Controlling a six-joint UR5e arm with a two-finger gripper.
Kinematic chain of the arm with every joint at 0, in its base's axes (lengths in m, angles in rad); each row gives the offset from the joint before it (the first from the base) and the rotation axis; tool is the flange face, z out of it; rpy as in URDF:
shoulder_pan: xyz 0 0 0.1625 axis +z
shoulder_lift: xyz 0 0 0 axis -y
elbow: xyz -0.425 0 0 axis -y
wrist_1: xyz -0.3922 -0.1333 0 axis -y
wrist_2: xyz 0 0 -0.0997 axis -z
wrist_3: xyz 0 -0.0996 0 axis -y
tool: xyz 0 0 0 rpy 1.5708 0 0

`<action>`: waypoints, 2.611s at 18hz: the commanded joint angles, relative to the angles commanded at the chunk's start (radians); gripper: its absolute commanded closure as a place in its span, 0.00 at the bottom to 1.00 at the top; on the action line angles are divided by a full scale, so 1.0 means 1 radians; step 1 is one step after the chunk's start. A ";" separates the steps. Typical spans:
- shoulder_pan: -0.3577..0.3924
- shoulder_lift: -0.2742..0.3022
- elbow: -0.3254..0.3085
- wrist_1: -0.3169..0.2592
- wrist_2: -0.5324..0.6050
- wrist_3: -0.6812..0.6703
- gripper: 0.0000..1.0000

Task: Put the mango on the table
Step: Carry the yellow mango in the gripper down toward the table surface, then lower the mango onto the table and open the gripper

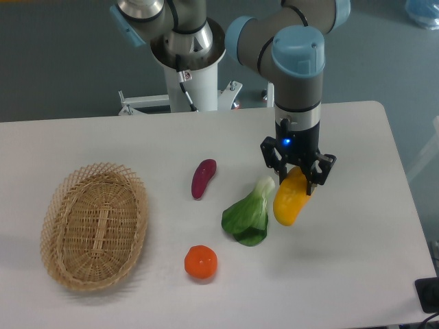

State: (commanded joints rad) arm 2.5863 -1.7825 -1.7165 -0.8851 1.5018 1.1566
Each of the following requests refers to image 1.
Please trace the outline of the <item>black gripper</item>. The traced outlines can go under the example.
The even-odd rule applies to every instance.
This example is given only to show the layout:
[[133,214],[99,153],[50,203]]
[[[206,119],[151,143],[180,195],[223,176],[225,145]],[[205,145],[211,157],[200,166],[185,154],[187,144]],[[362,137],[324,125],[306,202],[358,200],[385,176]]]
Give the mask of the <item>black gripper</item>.
[[287,131],[278,123],[275,128],[276,138],[267,136],[260,145],[266,167],[274,170],[278,183],[282,184],[287,177],[287,160],[292,165],[304,165],[306,193],[311,196],[318,185],[325,184],[337,161],[335,155],[321,154],[318,150],[320,124],[302,131]]

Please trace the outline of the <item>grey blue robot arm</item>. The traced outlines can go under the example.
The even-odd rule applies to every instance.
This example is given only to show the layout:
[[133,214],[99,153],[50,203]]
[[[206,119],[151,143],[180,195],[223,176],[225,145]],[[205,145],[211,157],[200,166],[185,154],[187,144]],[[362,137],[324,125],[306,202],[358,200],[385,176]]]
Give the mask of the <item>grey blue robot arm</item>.
[[205,1],[116,1],[110,13],[135,46],[148,44],[163,67],[172,112],[219,110],[217,66],[225,55],[274,87],[276,134],[261,144],[281,180],[302,171],[307,193],[325,183],[335,164],[319,150],[325,67],[324,35],[343,24],[349,1],[282,1],[265,19],[241,16],[227,29],[209,18]]

